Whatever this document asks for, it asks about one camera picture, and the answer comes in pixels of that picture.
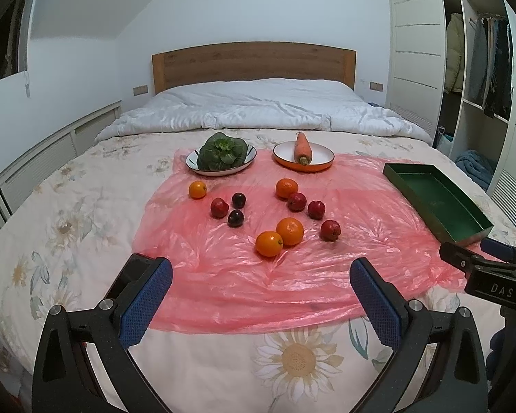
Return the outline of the dark plum lower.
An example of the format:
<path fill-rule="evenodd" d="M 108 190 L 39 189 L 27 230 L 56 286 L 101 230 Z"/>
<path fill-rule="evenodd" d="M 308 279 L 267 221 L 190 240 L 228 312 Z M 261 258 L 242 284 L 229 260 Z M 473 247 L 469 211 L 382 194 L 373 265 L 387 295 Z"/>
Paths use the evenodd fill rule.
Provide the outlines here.
<path fill-rule="evenodd" d="M 235 209 L 228 214 L 227 223 L 230 227 L 240 227 L 244 223 L 244 213 L 241 210 Z"/>

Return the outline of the orange rimmed white plate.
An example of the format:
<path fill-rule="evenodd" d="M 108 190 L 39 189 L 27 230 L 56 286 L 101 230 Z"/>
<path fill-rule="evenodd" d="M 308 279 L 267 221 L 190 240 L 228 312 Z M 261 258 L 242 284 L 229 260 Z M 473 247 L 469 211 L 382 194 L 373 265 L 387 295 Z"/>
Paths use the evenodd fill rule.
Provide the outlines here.
<path fill-rule="evenodd" d="M 273 148 L 273 159 L 281 166 L 295 172 L 322 172 L 334 163 L 334 152 L 326 146 L 310 143 L 312 161 L 302 165 L 294 158 L 295 141 L 284 142 Z"/>

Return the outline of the white wardrobe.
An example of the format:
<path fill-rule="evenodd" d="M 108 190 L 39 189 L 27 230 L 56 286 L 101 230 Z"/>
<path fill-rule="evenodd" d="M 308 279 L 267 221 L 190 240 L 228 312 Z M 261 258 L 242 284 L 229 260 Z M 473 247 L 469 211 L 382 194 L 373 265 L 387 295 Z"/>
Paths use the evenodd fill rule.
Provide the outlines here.
<path fill-rule="evenodd" d="M 495 239 L 516 243 L 516 12 L 507 0 L 389 0 L 388 107 L 425 130 L 493 221 Z M 487 117 L 468 99 L 474 25 L 509 21 L 514 49 L 510 118 Z M 485 192 L 455 161 L 472 149 L 496 164 Z"/>

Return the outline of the red apple by mandarin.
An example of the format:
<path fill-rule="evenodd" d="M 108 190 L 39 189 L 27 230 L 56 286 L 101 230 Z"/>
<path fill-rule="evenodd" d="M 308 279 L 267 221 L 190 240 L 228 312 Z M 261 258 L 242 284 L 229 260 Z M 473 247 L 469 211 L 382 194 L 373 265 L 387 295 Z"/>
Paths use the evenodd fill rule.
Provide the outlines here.
<path fill-rule="evenodd" d="M 287 199 L 287 207 L 293 213 L 302 212 L 307 205 L 307 197 L 300 192 L 292 193 Z"/>

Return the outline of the small orange far left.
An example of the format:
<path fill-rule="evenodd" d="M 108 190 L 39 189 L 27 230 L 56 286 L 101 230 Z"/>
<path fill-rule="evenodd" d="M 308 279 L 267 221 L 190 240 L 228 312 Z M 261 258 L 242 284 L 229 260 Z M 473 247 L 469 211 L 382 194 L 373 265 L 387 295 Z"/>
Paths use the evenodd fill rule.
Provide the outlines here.
<path fill-rule="evenodd" d="M 193 181 L 189 184 L 188 195 L 193 200 L 201 200 L 208 193 L 207 185 L 202 181 Z"/>

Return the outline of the blue folded blanket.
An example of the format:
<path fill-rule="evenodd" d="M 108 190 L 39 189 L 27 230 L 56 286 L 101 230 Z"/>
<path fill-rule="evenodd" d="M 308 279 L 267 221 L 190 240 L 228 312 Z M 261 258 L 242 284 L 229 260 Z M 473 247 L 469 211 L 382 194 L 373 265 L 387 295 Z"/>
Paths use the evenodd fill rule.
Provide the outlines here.
<path fill-rule="evenodd" d="M 455 164 L 476 184 L 487 191 L 495 172 L 496 164 L 483 154 L 469 149 L 460 154 Z"/>

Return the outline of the orange carrot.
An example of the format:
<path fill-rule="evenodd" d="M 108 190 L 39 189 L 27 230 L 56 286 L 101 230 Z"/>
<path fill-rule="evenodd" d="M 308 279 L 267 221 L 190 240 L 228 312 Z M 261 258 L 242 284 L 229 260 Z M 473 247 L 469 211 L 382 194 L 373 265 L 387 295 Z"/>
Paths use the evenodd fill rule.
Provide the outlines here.
<path fill-rule="evenodd" d="M 303 166 L 312 162 L 312 149 L 305 133 L 297 133 L 293 149 L 294 160 Z"/>

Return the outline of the dark plum upper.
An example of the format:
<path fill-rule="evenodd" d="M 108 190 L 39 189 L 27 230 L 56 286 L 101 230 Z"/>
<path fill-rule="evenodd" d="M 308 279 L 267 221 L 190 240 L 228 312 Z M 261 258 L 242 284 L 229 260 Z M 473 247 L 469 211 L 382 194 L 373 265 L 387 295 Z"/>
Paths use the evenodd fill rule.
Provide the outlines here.
<path fill-rule="evenodd" d="M 232 196 L 232 205 L 237 210 L 242 210 L 246 204 L 246 196 L 241 193 L 237 192 Z"/>

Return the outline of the floral bed sheet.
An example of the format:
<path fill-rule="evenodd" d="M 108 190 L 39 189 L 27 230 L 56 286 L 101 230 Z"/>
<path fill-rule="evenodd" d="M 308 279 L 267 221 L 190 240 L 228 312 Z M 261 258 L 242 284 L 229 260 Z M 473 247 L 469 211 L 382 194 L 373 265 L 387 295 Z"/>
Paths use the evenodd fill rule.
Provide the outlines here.
<path fill-rule="evenodd" d="M 272 158 L 273 147 L 294 133 L 238 130 L 237 137 Z M 423 142 L 327 131 L 308 137 L 333 150 L 335 159 L 349 154 L 432 164 L 481 209 L 472 185 Z M 52 306 L 90 309 L 102 300 L 136 253 L 147 202 L 176 169 L 190 172 L 186 155 L 207 139 L 205 130 L 111 138 L 33 190 L 0 231 L 0 351 L 11 362 L 34 366 Z M 469 308 L 483 341 L 503 325 L 497 306 L 462 290 L 435 286 L 414 297 L 429 309 Z M 151 325 L 131 352 L 177 412 L 346 412 L 390 354 L 363 314 L 262 333 L 187 334 Z"/>

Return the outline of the green leafy vegetable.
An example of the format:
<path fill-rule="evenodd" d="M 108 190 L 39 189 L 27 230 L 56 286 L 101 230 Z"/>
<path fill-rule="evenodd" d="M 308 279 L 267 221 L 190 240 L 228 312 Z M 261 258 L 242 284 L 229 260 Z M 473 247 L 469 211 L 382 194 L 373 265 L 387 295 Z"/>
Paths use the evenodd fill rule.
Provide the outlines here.
<path fill-rule="evenodd" d="M 197 153 L 197 168 L 202 171 L 226 171 L 242 165 L 248 152 L 247 143 L 224 133 L 214 133 Z"/>

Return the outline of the red apple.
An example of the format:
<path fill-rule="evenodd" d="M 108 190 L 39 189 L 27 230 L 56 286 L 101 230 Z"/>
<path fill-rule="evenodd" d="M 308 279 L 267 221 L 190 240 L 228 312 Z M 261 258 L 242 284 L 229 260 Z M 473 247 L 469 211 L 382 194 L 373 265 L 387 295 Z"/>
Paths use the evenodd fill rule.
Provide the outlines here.
<path fill-rule="evenodd" d="M 293 213 L 302 212 L 307 205 L 307 197 L 300 192 L 292 193 L 287 199 L 287 207 Z"/>
<path fill-rule="evenodd" d="M 321 224 L 321 239 L 335 242 L 341 235 L 341 226 L 334 220 L 326 220 Z"/>
<path fill-rule="evenodd" d="M 326 206 L 320 200 L 313 200 L 308 204 L 308 216 L 314 220 L 321 220 L 325 212 Z"/>
<path fill-rule="evenodd" d="M 221 219 L 228 215 L 230 206 L 222 198 L 215 198 L 211 201 L 211 206 L 209 207 L 209 210 L 211 211 L 212 217 Z"/>

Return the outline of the smooth orange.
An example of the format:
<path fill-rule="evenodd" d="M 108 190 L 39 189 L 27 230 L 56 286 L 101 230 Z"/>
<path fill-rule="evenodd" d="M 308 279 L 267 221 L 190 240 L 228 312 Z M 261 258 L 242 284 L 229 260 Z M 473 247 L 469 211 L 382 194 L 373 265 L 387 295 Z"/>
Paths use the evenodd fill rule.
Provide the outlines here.
<path fill-rule="evenodd" d="M 279 255 L 283 250 L 284 243 L 282 236 L 276 231 L 264 231 L 255 240 L 255 251 L 261 256 L 271 258 Z"/>

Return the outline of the green rectangular tray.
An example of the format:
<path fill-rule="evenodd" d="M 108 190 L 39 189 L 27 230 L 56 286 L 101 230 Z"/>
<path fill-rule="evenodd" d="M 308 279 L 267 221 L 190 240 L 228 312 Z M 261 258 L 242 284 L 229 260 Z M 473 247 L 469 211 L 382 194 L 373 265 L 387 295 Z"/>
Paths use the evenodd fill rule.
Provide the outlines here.
<path fill-rule="evenodd" d="M 383 175 L 407 199 L 438 242 L 466 247 L 485 239 L 493 229 L 482 210 L 433 165 L 387 163 Z"/>

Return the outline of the dimpled mandarin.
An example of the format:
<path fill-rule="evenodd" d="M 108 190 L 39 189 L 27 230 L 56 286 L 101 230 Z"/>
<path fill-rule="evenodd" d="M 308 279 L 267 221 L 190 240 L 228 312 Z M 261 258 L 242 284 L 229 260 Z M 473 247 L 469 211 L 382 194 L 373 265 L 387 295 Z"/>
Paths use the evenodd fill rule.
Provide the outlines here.
<path fill-rule="evenodd" d="M 286 217 L 278 222 L 276 233 L 279 233 L 279 235 L 282 236 L 285 246 L 292 247 L 302 241 L 305 229 L 298 219 Z"/>

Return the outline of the white duvet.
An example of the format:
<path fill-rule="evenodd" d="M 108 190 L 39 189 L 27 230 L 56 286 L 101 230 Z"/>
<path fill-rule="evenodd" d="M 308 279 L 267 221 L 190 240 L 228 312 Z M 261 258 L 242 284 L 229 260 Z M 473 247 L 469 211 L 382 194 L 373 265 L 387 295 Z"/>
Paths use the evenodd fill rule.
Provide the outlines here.
<path fill-rule="evenodd" d="M 167 89 L 120 115 L 96 137 L 189 130 L 322 130 L 406 137 L 432 144 L 417 124 L 369 105 L 346 84 L 324 79 L 215 81 Z"/>

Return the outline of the dark plum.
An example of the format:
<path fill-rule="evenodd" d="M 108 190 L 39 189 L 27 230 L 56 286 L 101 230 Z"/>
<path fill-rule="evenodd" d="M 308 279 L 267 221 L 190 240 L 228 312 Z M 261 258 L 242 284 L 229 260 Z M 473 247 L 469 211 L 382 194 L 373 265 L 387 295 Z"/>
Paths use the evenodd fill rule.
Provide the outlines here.
<path fill-rule="evenodd" d="M 235 209 L 228 214 L 227 223 L 230 227 L 240 227 L 244 223 L 244 213 L 241 210 Z"/>
<path fill-rule="evenodd" d="M 232 205 L 237 210 L 242 210 L 246 204 L 246 196 L 241 193 L 237 192 L 232 196 Z"/>

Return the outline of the white striped plate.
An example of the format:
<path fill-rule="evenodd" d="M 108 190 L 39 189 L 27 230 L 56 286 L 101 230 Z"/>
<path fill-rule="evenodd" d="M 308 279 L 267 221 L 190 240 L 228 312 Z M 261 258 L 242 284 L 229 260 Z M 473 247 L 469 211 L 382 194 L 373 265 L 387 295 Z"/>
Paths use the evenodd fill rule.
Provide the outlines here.
<path fill-rule="evenodd" d="M 241 171 L 244 171 L 246 168 L 250 167 L 252 165 L 253 160 L 257 156 L 257 150 L 254 146 L 248 146 L 247 155 L 244 159 L 243 163 L 238 166 L 234 167 L 228 170 L 223 171 L 204 171 L 200 170 L 197 165 L 197 159 L 198 159 L 199 153 L 195 149 L 193 150 L 185 159 L 185 164 L 189 168 L 190 171 L 195 172 L 196 174 L 205 176 L 205 177 L 223 177 L 231 174 L 235 174 Z"/>

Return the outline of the hanging dark clothes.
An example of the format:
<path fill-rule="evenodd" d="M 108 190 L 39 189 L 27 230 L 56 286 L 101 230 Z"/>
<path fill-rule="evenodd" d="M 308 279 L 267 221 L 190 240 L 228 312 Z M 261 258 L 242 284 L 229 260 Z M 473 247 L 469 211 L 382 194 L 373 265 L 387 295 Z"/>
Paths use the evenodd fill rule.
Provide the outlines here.
<path fill-rule="evenodd" d="M 467 96 L 487 117 L 510 118 L 513 55 L 509 21 L 479 17 L 474 25 Z"/>

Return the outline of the pink plastic sheet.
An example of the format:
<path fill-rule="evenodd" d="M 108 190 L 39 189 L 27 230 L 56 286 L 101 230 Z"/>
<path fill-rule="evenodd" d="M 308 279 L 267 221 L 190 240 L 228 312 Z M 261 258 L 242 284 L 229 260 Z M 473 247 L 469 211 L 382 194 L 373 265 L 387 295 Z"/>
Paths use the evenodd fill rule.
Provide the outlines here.
<path fill-rule="evenodd" d="M 465 280 L 384 176 L 383 159 L 342 154 L 325 172 L 250 168 L 200 180 L 176 169 L 145 206 L 132 249 L 162 256 L 173 283 L 152 327 L 187 334 L 262 333 L 363 313 L 351 262 L 366 257 L 407 298 Z"/>

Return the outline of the wooden headboard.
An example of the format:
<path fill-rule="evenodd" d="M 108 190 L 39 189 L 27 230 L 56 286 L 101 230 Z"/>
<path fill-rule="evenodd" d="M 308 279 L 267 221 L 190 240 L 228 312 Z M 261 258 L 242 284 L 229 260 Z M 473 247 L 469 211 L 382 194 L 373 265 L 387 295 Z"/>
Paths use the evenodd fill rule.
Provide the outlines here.
<path fill-rule="evenodd" d="M 355 88 L 357 52 L 307 43 L 250 41 L 152 56 L 156 94 L 184 85 L 263 78 L 326 79 Z"/>

